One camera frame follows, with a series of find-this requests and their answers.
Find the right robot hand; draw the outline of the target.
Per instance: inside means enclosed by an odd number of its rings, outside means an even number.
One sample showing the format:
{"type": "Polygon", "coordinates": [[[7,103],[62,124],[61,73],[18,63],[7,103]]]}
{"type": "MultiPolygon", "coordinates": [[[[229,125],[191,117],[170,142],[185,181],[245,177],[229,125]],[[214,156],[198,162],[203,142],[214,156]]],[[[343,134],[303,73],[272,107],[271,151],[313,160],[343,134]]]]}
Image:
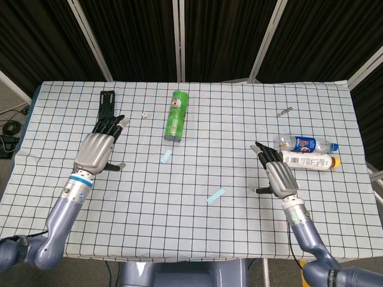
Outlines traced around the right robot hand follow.
{"type": "Polygon", "coordinates": [[[278,151],[259,142],[255,142],[250,148],[257,154],[269,179],[268,187],[255,188],[254,192],[256,194],[273,194],[279,199],[296,195],[299,186],[278,151]]]}

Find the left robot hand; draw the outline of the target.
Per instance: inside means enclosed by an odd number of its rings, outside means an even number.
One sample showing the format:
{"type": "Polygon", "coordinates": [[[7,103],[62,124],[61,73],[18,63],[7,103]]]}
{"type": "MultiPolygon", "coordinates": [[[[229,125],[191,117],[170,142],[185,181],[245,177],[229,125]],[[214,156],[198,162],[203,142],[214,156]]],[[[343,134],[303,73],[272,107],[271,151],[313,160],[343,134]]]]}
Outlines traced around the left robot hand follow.
{"type": "Polygon", "coordinates": [[[80,146],[74,160],[73,172],[83,170],[91,175],[97,175],[103,170],[115,172],[123,170],[125,163],[111,164],[108,159],[129,121],[130,119],[124,115],[99,119],[80,146]]]}

